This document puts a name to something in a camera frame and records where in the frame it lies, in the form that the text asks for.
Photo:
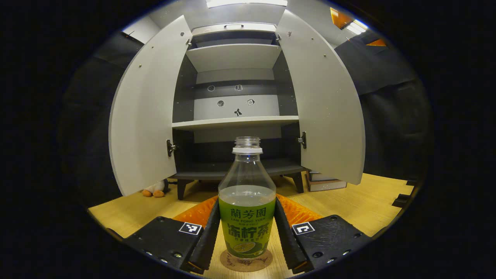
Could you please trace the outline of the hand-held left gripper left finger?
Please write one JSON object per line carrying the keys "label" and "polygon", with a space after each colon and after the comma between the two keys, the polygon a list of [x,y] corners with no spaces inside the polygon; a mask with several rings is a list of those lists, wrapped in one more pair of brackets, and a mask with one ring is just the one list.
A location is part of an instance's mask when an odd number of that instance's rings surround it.
{"label": "hand-held left gripper left finger", "polygon": [[219,224],[215,196],[174,218],[152,219],[123,243],[162,265],[203,274],[210,267]]}

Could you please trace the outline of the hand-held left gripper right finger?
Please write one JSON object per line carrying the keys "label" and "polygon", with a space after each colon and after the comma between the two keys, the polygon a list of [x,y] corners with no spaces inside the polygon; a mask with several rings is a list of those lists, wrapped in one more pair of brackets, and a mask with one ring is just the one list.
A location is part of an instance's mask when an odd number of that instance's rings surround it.
{"label": "hand-held left gripper right finger", "polygon": [[294,274],[336,265],[372,242],[339,215],[320,217],[281,195],[274,218],[286,265]]}

